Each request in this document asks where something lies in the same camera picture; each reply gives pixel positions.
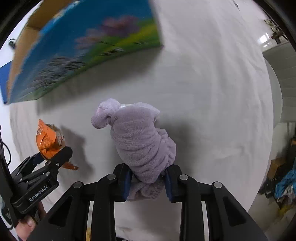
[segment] white table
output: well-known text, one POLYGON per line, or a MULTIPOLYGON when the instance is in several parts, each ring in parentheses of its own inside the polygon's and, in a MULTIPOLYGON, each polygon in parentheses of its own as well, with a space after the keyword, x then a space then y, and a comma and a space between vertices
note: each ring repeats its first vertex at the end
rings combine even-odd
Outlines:
MULTIPOLYGON (((248 210, 264 178, 273 107, 266 65, 232 0, 154 0, 164 47, 98 65, 45 97, 12 104, 20 158, 38 151, 38 119, 60 127, 79 171, 60 169, 49 208, 76 180, 95 182, 120 158, 110 128, 90 119, 98 103, 147 102, 161 111, 158 127, 177 144, 178 164, 197 181, 222 182, 248 210)), ((117 234, 130 240, 178 240, 180 204, 116 203, 117 234)))
POLYGON ((269 62, 265 60, 265 64, 267 67, 267 72, 270 80, 270 87, 271 87, 271 95, 272 95, 272 104, 273 104, 273 111, 274 111, 274 128, 276 125, 281 121, 281 113, 283 110, 283 97, 281 94, 281 87, 279 85, 279 80, 269 64, 269 62))

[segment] fleece towel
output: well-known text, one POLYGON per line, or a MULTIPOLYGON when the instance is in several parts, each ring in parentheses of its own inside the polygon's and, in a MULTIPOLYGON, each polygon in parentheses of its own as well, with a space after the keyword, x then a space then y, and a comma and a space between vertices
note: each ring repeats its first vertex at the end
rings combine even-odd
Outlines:
POLYGON ((149 104, 121 105, 110 98, 99 104, 91 119, 97 129, 111 125, 118 154, 135 176, 128 200, 157 198, 164 187, 161 173, 175 160, 175 142, 154 126, 158 114, 149 104))

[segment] orange snack bag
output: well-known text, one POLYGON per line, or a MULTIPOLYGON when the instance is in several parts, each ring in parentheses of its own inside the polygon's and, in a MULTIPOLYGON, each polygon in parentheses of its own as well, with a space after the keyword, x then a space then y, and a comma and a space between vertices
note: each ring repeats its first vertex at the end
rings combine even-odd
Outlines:
MULTIPOLYGON (((54 125, 45 124, 39 119, 36 143, 43 157, 49 160, 65 146, 65 139, 60 129, 54 125)), ((69 161, 65 162, 62 167, 72 170, 78 169, 69 161)))

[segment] cardboard box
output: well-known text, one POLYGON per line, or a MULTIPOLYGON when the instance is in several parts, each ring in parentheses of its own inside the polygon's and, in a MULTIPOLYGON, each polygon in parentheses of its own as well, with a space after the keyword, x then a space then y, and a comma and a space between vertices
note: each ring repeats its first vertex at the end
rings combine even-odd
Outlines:
POLYGON ((286 159, 284 157, 280 157, 274 160, 271 160, 271 164, 267 173, 267 177, 272 180, 276 174, 277 169, 286 163, 286 159))
POLYGON ((39 38, 39 31, 55 16, 62 8, 68 6, 73 0, 44 0, 40 7, 30 16, 25 27, 16 42, 14 59, 11 63, 9 78, 7 81, 7 96, 13 86, 15 77, 21 72, 21 65, 29 53, 32 45, 39 38))

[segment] screw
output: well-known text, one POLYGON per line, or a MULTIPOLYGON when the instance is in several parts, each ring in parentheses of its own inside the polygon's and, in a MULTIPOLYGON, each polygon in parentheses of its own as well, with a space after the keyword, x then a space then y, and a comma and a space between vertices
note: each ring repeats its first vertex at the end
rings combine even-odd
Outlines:
POLYGON ((116 178, 116 175, 111 173, 107 176, 108 180, 114 180, 116 178))
POLYGON ((185 174, 182 174, 182 175, 180 175, 179 176, 179 178, 181 179, 181 180, 187 180, 188 179, 188 176, 187 175, 185 175, 185 174))
POLYGON ((81 183, 81 182, 75 182, 75 183, 73 184, 73 187, 74 187, 74 188, 81 188, 81 186, 82 186, 82 183, 81 183))
POLYGON ((222 184, 220 182, 214 182, 214 187, 215 188, 221 188, 222 184))

